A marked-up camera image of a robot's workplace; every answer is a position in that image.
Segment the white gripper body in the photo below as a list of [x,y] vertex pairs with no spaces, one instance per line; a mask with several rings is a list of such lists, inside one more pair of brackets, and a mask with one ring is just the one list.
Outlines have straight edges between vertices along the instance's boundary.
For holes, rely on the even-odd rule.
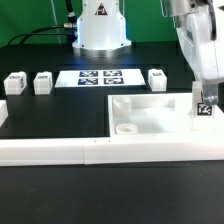
[[203,84],[224,82],[224,11],[216,8],[216,39],[211,39],[209,9],[186,16],[185,25],[177,28],[183,55],[195,77]]

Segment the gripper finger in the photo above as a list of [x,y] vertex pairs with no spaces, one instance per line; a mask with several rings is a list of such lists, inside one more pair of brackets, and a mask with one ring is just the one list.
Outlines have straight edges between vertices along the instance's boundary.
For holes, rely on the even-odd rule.
[[202,85],[203,102],[205,105],[217,105],[218,98],[218,84],[203,84]]

